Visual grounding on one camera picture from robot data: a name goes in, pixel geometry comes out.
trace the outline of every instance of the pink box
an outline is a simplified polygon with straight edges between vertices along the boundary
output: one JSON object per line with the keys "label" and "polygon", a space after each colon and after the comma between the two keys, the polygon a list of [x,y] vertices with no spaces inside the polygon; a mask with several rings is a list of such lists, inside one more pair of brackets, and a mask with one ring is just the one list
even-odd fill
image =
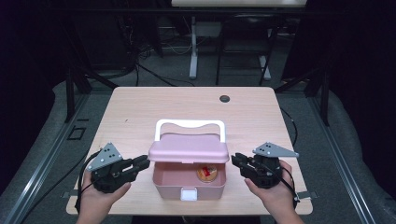
{"label": "pink box", "polygon": [[[220,135],[164,133],[161,126],[174,123],[184,128],[217,124]],[[225,126],[220,120],[161,119],[157,122],[155,141],[148,159],[155,161],[153,182],[164,199],[182,201],[221,198],[226,183],[225,163],[230,159],[225,143]],[[216,178],[201,180],[197,170],[216,167]]]}

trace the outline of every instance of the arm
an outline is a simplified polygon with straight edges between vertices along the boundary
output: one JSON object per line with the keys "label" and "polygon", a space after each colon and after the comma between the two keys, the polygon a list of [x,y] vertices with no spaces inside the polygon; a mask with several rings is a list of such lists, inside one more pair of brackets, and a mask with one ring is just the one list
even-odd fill
{"label": "arm", "polygon": [[[84,173],[82,188],[91,184],[91,172]],[[124,184],[114,193],[103,193],[93,186],[89,186],[82,192],[81,207],[77,224],[99,224],[101,223],[114,202],[120,199],[131,187],[131,183]]]}
{"label": "arm", "polygon": [[[291,173],[291,166],[285,161],[280,161],[280,165]],[[283,171],[282,177],[291,185],[291,178],[286,171]],[[303,223],[293,208],[293,196],[285,184],[280,182],[270,189],[260,189],[250,179],[245,179],[245,182],[250,191],[262,200],[265,208],[278,224]]]}

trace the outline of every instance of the table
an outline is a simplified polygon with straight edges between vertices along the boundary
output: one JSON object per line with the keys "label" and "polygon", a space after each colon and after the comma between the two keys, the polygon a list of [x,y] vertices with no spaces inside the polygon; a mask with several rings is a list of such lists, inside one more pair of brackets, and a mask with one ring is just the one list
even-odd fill
{"label": "table", "polygon": [[[306,0],[172,0],[173,7],[297,7],[304,8]],[[198,49],[196,48],[196,21],[191,18],[191,64],[190,79],[196,79],[198,66]],[[265,79],[270,79],[269,70]]]}
{"label": "table", "polygon": [[[223,103],[221,95],[230,97]],[[123,158],[148,154],[154,141],[159,119],[220,119],[226,125],[226,142],[230,155],[251,150],[269,141],[292,149],[275,93],[270,88],[245,87],[118,87],[93,139],[90,153],[112,142]],[[163,126],[164,133],[176,126]],[[198,129],[217,133],[217,126]],[[295,158],[283,159],[293,169],[297,192],[306,191],[299,164]],[[154,163],[139,173],[132,188],[111,208],[110,214],[142,216],[257,216],[269,214],[259,198],[244,183],[239,169],[226,163],[227,182],[220,200],[182,202],[164,200],[152,182]],[[72,196],[66,207],[76,214],[77,197]],[[302,200],[298,214],[312,212],[310,200]]]}

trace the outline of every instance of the gray floor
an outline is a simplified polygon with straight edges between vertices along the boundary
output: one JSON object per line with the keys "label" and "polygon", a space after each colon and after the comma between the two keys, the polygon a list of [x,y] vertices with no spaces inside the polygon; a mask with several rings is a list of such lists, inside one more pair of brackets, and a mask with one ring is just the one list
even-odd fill
{"label": "gray floor", "polygon": [[[214,86],[216,74],[216,56],[214,49],[206,47],[210,40],[206,40],[200,47],[198,78],[190,80],[189,66],[190,54],[175,54],[166,50],[163,58],[152,54],[140,62],[163,77],[182,79],[193,83],[195,86]],[[279,38],[275,54],[270,62],[272,80],[266,81],[263,86],[278,87],[282,84],[280,76],[287,58],[292,41],[288,38]],[[136,73],[112,79],[121,86],[134,86]],[[220,86],[257,86],[259,77],[221,77]],[[187,82],[171,81],[178,86],[189,86]],[[111,90],[101,83],[91,80],[93,92],[90,95],[78,97],[78,113],[69,126],[64,125],[66,114],[65,85],[61,83],[54,88],[56,102],[49,115],[49,119],[38,136],[30,153],[26,157],[21,169],[9,183],[6,191],[0,198],[0,223],[18,223],[28,205],[37,201],[44,192],[53,186],[58,179],[66,174],[73,165],[82,158],[84,152],[90,147],[100,119],[106,109],[106,104],[111,95]],[[139,72],[139,86],[165,86],[158,78],[143,70]],[[306,223],[396,223],[396,205],[374,181],[370,171],[361,161],[361,146],[342,104],[336,96],[331,94],[329,104],[329,128],[323,127],[318,119],[316,99],[305,98],[301,92],[304,83],[286,93],[277,95],[280,106],[292,117],[298,130],[298,137],[294,149],[301,155],[301,165],[305,183],[310,190],[315,190],[319,198],[313,201],[314,211],[311,215],[303,216]],[[285,115],[285,123],[294,139],[296,132],[291,120]],[[85,133],[80,140],[67,140],[73,126],[85,128]],[[359,209],[361,204],[354,203],[355,196],[348,188],[350,183],[343,178],[343,167],[339,168],[337,158],[334,157],[334,143],[345,158],[347,169],[352,173],[358,186],[359,193],[367,203],[369,215],[362,217]],[[37,167],[52,150],[59,149],[52,155],[54,163],[43,174],[44,182],[38,184],[36,190],[28,188],[29,181],[35,177]],[[45,199],[33,210],[25,223],[75,223],[76,216],[65,212],[67,199],[62,198],[64,192],[70,191],[76,183],[78,170],[61,182]],[[31,200],[21,197],[24,193]],[[109,216],[104,223],[131,223],[132,217]],[[271,217],[263,216],[262,223],[273,223]]]}

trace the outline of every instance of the silver metal plate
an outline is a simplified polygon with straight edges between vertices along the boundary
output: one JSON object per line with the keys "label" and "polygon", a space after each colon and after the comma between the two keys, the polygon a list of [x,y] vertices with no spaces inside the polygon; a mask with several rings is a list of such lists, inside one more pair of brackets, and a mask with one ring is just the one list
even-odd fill
{"label": "silver metal plate", "polygon": [[122,156],[112,143],[107,143],[99,152],[93,162],[87,167],[88,171],[95,171],[104,166],[121,161]]}
{"label": "silver metal plate", "polygon": [[277,146],[273,143],[266,142],[259,147],[253,149],[253,153],[257,155],[261,155],[268,158],[275,157],[296,157],[298,158],[300,155],[297,152],[288,150],[286,148]]}

